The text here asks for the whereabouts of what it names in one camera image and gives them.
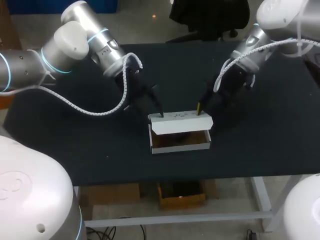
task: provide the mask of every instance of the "black chair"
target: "black chair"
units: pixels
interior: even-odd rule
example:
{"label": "black chair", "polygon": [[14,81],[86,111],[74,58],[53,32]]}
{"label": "black chair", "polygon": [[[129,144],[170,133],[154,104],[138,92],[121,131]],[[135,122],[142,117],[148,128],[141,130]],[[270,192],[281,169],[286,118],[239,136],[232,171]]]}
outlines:
{"label": "black chair", "polygon": [[250,8],[247,0],[174,0],[170,18],[188,26],[191,34],[167,43],[194,40],[216,41],[229,32],[231,38],[238,35],[236,29],[247,26]]}

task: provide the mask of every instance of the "black cable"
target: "black cable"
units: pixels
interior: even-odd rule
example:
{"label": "black cable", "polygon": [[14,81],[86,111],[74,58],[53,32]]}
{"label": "black cable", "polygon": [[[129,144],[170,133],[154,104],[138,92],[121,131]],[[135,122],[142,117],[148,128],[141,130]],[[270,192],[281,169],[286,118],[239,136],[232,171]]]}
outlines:
{"label": "black cable", "polygon": [[[120,219],[130,219],[130,217],[120,217]],[[140,227],[141,227],[141,230],[143,233],[143,240],[146,240],[147,238],[146,238],[146,232],[145,232],[144,226],[140,225]],[[115,227],[115,226],[113,226],[111,228],[109,233],[108,233],[109,227],[107,227],[104,232],[99,231],[99,230],[95,230],[95,229],[88,227],[88,226],[86,227],[86,229],[90,230],[90,231],[87,231],[87,233],[86,233],[87,235],[96,234],[96,235],[98,235],[100,240],[114,240],[115,235],[116,235],[116,231],[117,231],[117,227]]]}
{"label": "black cable", "polygon": [[143,232],[143,240],[146,240],[146,233],[145,233],[144,227],[142,225],[140,225],[140,227],[141,227],[142,232]]}
{"label": "black cable", "polygon": [[103,240],[102,237],[99,235],[99,233],[102,233],[102,234],[103,234],[103,232],[94,230],[93,228],[88,227],[88,226],[86,227],[86,229],[87,229],[87,230],[90,230],[90,232],[88,232],[88,231],[86,232],[87,235],[89,235],[89,234],[97,234],[98,237],[99,237],[99,239],[100,239],[100,240]]}
{"label": "black cable", "polygon": [[[124,217],[120,217],[120,219],[131,219],[131,217],[129,217],[129,216],[124,216]],[[142,233],[143,233],[143,240],[146,240],[146,233],[145,233],[144,226],[142,226],[142,225],[140,224],[140,227],[141,227]]]}
{"label": "black cable", "polygon": [[87,230],[90,230],[89,232],[86,233],[87,235],[96,234],[96,235],[98,235],[100,240],[104,240],[104,239],[111,240],[110,236],[108,234],[106,234],[106,232],[98,231],[98,230],[95,230],[95,229],[88,227],[88,226],[86,228],[87,228]]}

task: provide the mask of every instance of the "black tablecloth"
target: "black tablecloth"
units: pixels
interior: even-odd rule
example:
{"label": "black tablecloth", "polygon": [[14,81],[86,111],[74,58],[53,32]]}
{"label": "black tablecloth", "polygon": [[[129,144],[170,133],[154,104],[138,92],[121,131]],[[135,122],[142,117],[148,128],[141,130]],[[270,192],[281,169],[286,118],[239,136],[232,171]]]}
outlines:
{"label": "black tablecloth", "polygon": [[[165,112],[195,110],[237,42],[124,45],[144,63]],[[54,88],[92,111],[121,93],[89,59]],[[320,91],[300,59],[275,54],[252,91],[214,119],[210,150],[151,155],[146,121],[129,109],[107,117],[79,113],[40,90],[18,94],[5,128],[22,144],[56,159],[75,186],[320,172]]]}

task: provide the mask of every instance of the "open box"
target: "open box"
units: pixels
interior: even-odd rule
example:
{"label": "open box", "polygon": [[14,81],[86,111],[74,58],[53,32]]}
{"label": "open box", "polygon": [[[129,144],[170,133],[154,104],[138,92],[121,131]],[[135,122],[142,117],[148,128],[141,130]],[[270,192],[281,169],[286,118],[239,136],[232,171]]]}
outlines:
{"label": "open box", "polygon": [[209,130],[214,122],[206,113],[165,112],[164,117],[150,114],[149,138],[152,154],[209,149]]}

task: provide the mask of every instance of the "box lid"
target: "box lid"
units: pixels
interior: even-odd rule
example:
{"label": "box lid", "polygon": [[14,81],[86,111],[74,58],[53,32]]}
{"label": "box lid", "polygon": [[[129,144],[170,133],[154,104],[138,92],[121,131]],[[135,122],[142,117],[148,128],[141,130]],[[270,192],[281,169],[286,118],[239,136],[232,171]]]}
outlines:
{"label": "box lid", "polygon": [[155,113],[148,117],[151,129],[157,135],[205,131],[214,124],[210,115],[202,113],[198,116],[197,111],[165,112],[164,117]]}

